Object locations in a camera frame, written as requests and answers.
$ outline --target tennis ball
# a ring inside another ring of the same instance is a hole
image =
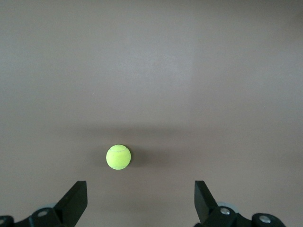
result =
[[[106,161],[113,169],[124,169],[131,161],[131,152],[126,146],[114,145],[108,150]]]

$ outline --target silver screw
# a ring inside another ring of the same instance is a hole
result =
[[[221,208],[220,211],[221,211],[222,214],[225,214],[225,215],[230,215],[231,214],[231,212],[227,208]]]
[[[44,211],[39,212],[37,216],[38,216],[38,217],[43,217],[43,216],[45,216],[46,214],[47,214],[47,211],[44,210]]]
[[[269,219],[269,217],[265,216],[265,215],[262,215],[259,217],[259,219],[264,222],[264,223],[267,223],[269,224],[271,222],[271,220]]]

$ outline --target yellow-green tennis ball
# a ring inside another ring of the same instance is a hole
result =
[[[124,169],[131,161],[131,152],[126,146],[114,145],[108,150],[106,161],[113,169]]]

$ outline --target ball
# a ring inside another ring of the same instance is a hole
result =
[[[131,161],[131,152],[124,145],[114,145],[108,150],[106,161],[113,169],[124,169]]]

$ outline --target gray surface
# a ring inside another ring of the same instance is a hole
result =
[[[1,214],[87,180],[80,227],[188,227],[202,179],[302,225],[302,1],[3,0],[0,53]]]

